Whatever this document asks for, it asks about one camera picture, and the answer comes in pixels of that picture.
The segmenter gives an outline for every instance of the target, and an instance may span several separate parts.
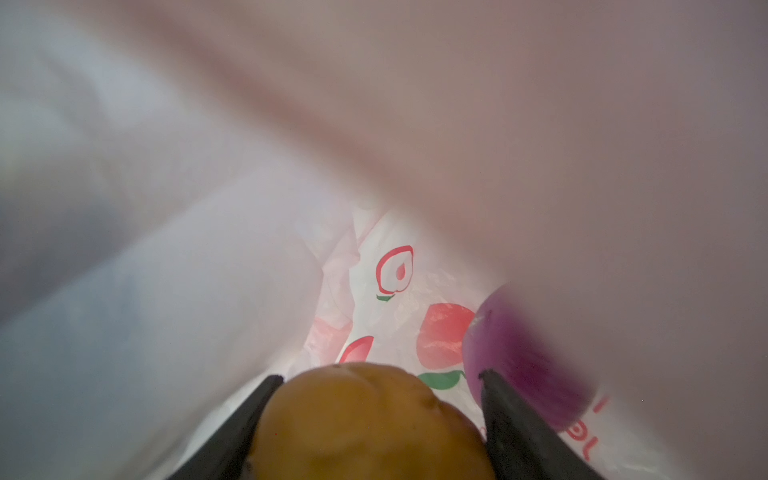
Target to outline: red onion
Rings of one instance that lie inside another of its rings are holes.
[[[502,286],[478,309],[462,343],[469,390],[481,405],[478,375],[494,369],[557,432],[586,411],[596,388],[581,381],[531,334]]]

